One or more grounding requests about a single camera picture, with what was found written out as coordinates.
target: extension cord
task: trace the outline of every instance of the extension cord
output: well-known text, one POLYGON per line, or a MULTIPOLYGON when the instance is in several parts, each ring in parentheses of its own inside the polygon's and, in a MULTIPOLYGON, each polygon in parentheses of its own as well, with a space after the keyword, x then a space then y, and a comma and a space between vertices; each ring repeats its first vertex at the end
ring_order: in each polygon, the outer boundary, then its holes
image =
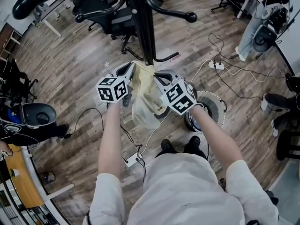
POLYGON ((224 70, 224 64, 223 63, 215 63, 213 61, 210 61, 208 66, 212 69, 217 69, 217 70, 224 70))
POLYGON ((131 167, 133 164, 137 163, 140 159, 137 157, 137 152, 128 158, 124 163, 127 167, 131 167))

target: white cord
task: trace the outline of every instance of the white cord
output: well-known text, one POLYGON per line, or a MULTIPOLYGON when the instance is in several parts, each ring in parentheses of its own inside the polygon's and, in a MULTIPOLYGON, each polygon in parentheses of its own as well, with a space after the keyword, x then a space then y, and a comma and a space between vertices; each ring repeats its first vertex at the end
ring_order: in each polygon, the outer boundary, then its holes
POLYGON ((191 80, 191 82, 194 80, 194 78, 196 77, 196 75, 199 73, 199 71, 200 71, 200 69, 202 68, 202 66, 207 62, 207 61, 211 61, 212 62, 212 60, 211 59, 207 59, 207 60, 205 60, 204 62, 203 62, 203 64, 200 66, 200 68, 199 68, 199 70, 195 73, 195 75, 193 76, 193 78, 192 78, 192 80, 191 80))
MULTIPOLYGON (((200 69, 202 68, 202 66, 203 66, 207 61, 211 61, 211 62, 212 62, 211 59, 205 60, 205 61, 201 64, 201 66, 200 66, 200 68, 198 69, 198 71, 197 71, 197 72, 195 73, 195 75, 193 76, 191 82, 193 81, 193 79, 194 79, 194 78, 196 77, 196 75, 199 73, 199 71, 200 71, 200 69)), ((165 116, 165 118, 161 121, 160 124, 162 124, 162 123, 164 122, 164 120, 167 118, 167 116, 169 116, 169 114, 171 113, 171 111, 172 111, 172 110, 169 111, 169 113, 165 116)), ((150 137, 149 137, 148 140, 147 140, 146 146, 145 146, 144 150, 141 152, 141 154, 143 154, 143 153, 146 151, 147 146, 148 146, 148 143, 149 143, 149 141, 150 141, 150 138, 152 137, 152 135, 154 134, 154 132, 156 131, 156 129, 154 129, 153 132, 151 133, 150 137)))
POLYGON ((283 77, 284 79, 286 79, 285 76, 283 75, 283 73, 281 72, 281 70, 280 70, 278 67, 276 67, 276 66, 273 66, 273 67, 268 71, 268 73, 267 73, 265 79, 262 80, 262 81, 257 80, 257 79, 254 77, 253 73, 251 73, 249 70, 247 70, 247 69, 245 69, 245 68, 240 69, 240 70, 237 71, 236 73, 231 73, 231 72, 228 70, 228 68, 226 68, 226 67, 224 67, 224 68, 225 68, 231 75, 236 75, 237 73, 239 73, 239 72, 242 71, 242 70, 247 71, 247 72, 249 72, 249 73, 253 76, 253 78, 254 78, 256 81, 258 81, 258 82, 264 82, 264 81, 266 81, 266 79, 267 79, 267 77, 268 77, 270 71, 271 71, 273 68, 277 68, 277 69, 280 71, 282 77, 283 77))

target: floor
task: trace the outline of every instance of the floor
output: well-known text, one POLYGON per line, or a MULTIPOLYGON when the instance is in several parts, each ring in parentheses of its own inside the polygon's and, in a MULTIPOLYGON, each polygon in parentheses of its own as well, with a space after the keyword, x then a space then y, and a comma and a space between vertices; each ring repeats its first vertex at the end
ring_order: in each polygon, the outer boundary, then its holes
MULTIPOLYGON (((156 69, 175 69, 189 81, 202 61, 212 59, 217 54, 216 48, 208 42, 210 33, 215 33, 224 40, 224 56, 234 54, 234 48, 249 20, 236 19, 230 7, 212 14, 210 9, 218 3, 219 0, 165 0, 163 8, 194 11, 198 20, 187 23, 179 18, 153 13, 157 57, 162 58, 175 51, 180 53, 170 61, 156 64, 156 69)), ((53 106, 58 115, 58 123, 70 124, 70 131, 73 131, 78 116, 85 109, 96 107, 103 114, 106 111, 106 105, 100 103, 94 89, 100 77, 134 58, 130 54, 122 55, 121 40, 111 40, 100 26, 88 32, 87 24, 90 22, 76 23, 70 9, 61 7, 60 19, 56 21, 53 18, 49 21, 62 33, 61 38, 57 38, 44 24, 37 28, 31 27, 14 54, 20 70, 25 71, 29 78, 39 80, 34 85, 37 101, 53 106)), ((214 42, 221 47, 220 41, 214 42)), ((128 45, 141 54, 137 39, 131 40, 128 45)), ((273 65, 283 73, 288 71, 276 48, 272 48, 259 60, 255 60, 252 55, 245 63, 238 58, 230 62, 262 73, 267 73, 273 65)), ((226 67, 232 73, 237 72, 237 68, 229 65, 226 67)), ((265 82, 257 82, 245 71, 237 75, 230 75, 225 70, 219 73, 241 96, 262 96, 267 92, 291 96, 283 78, 267 78, 265 82)), ((276 69, 270 75, 281 76, 276 69)), ((264 79, 263 75, 256 76, 259 80, 264 79)), ((262 112, 259 107, 260 99, 238 98, 215 71, 208 67, 203 67, 193 82, 197 90, 211 91, 226 101, 228 111, 224 130, 235 139, 260 184, 264 188, 270 186, 286 164, 286 161, 279 162, 276 159, 277 140, 272 136, 270 128, 271 119, 280 113, 270 110, 262 112)), ((122 109, 121 123, 136 143, 145 145, 152 130, 139 126, 137 120, 131 119, 131 107, 122 109)), ((181 144, 186 143, 193 135, 185 128, 182 117, 171 113, 154 133, 143 154, 146 165, 160 151, 160 142, 164 138, 170 139, 180 151, 181 144)), ((75 184, 74 188, 53 199, 71 224, 82 223, 92 201, 101 137, 101 119, 92 110, 81 118, 76 133, 70 139, 51 139, 32 150, 37 170, 53 171, 56 175, 56 181, 46 186, 48 192, 69 183, 75 184)), ((136 147, 125 134, 122 135, 122 148, 125 158, 136 152, 136 147)), ((218 178, 223 177, 224 171, 213 155, 210 163, 218 178)), ((142 167, 136 164, 127 169, 124 165, 121 183, 129 211, 142 194, 142 167)))

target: person's foot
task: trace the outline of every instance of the person's foot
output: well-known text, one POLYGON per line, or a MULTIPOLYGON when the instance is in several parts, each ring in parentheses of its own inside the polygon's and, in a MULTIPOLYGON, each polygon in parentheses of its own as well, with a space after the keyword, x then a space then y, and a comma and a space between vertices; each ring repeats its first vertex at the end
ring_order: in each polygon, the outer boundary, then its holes
POLYGON ((162 151, 164 151, 164 150, 174 150, 171 142, 168 139, 162 140, 160 146, 161 146, 162 151))
POLYGON ((236 52, 236 54, 239 56, 239 58, 240 58, 240 60, 241 60, 242 62, 245 62, 245 61, 246 61, 246 59, 243 58, 243 56, 240 54, 240 52, 239 52, 239 47, 238 47, 238 46, 235 48, 235 52, 236 52))
POLYGON ((272 121, 271 121, 271 126, 272 126, 272 134, 273 134, 273 136, 277 137, 278 136, 278 129, 274 125, 274 119, 272 119, 272 121))
POLYGON ((67 134, 67 131, 69 130, 69 125, 68 124, 62 124, 56 127, 58 134, 57 136, 59 138, 64 138, 65 135, 67 134))
POLYGON ((261 101, 261 110, 265 111, 268 107, 268 102, 265 99, 266 93, 262 96, 262 101, 261 101))
POLYGON ((189 140, 189 142, 187 143, 187 145, 185 147, 199 149, 200 142, 201 142, 201 140, 199 137, 192 136, 192 138, 189 140))

